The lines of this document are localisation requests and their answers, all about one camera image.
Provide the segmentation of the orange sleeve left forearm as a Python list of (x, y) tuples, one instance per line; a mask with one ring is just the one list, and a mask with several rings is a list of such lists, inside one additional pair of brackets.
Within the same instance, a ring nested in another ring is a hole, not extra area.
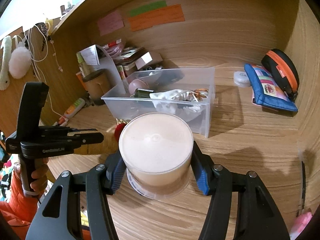
[(37, 212), (38, 200), (24, 195), (22, 182), (17, 179), (14, 171), (12, 172), (10, 191), (10, 200), (1, 202), (1, 215), (19, 239), (25, 239), (29, 226)]

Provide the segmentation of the left hand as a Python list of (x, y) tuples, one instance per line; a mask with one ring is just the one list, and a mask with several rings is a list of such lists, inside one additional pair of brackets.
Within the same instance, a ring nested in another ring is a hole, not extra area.
[[(47, 187), (48, 161), (48, 158), (43, 158), (41, 166), (31, 174), (34, 181), (31, 182), (30, 187), (36, 192), (42, 192)], [(14, 163), (14, 172), (17, 179), (21, 180), (21, 165), (19, 162)]]

